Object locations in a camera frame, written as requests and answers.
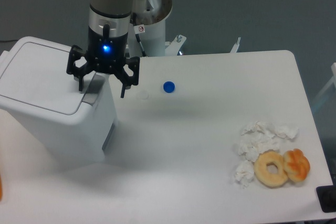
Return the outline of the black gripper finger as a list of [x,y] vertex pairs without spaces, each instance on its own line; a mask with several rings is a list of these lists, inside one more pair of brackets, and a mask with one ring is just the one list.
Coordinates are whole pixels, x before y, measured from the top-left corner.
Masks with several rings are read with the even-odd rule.
[[[76,66],[76,61],[84,58],[86,63],[81,67]],[[95,59],[93,54],[86,50],[84,51],[77,45],[73,45],[69,51],[68,63],[66,73],[73,75],[79,82],[79,91],[83,90],[83,78],[85,75],[93,72],[95,70]]]
[[[129,70],[132,71],[132,76],[129,76],[124,66],[127,66]],[[122,83],[121,88],[121,98],[124,98],[126,89],[130,89],[131,86],[137,86],[139,84],[139,73],[140,73],[140,58],[132,57],[125,58],[116,61],[114,64],[114,75]]]

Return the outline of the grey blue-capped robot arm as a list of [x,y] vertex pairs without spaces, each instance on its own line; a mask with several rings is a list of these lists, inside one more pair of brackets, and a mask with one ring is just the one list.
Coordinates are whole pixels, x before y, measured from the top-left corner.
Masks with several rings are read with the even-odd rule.
[[95,71],[113,74],[122,83],[121,95],[139,83],[140,57],[127,58],[125,50],[132,17],[133,0],[90,0],[88,48],[73,45],[66,73],[79,82]]

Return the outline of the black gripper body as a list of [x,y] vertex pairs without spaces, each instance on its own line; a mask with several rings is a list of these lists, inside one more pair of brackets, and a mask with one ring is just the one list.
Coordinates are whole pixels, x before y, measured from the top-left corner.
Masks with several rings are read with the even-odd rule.
[[87,68],[106,74],[123,73],[127,35],[128,33],[120,37],[104,37],[89,28],[85,56]]

